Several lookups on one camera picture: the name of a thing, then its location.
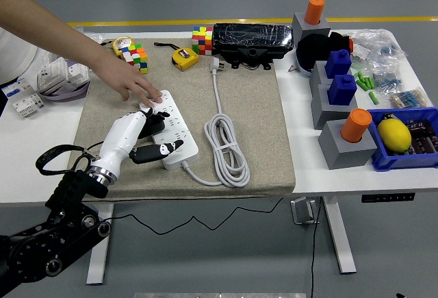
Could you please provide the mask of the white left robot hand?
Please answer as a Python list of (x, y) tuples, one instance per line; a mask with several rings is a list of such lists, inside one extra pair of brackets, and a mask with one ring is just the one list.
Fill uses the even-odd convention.
[(99, 152), (99, 159), (93, 161), (88, 170), (90, 177), (109, 186), (115, 184), (120, 176), (121, 163), (130, 158), (136, 164), (144, 164), (166, 158), (177, 150), (183, 141), (178, 139), (160, 145), (134, 146), (137, 140), (164, 129), (164, 119), (169, 114), (140, 110), (124, 115), (114, 121)]

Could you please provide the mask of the person's hand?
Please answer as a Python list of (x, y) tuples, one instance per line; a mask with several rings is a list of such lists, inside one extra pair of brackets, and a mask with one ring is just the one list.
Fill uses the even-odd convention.
[(116, 56), (102, 56), (93, 60), (89, 67), (101, 81), (115, 90), (123, 101), (127, 101), (130, 93), (133, 93), (148, 107), (153, 106), (150, 99), (156, 103), (162, 102), (162, 93), (136, 67)]

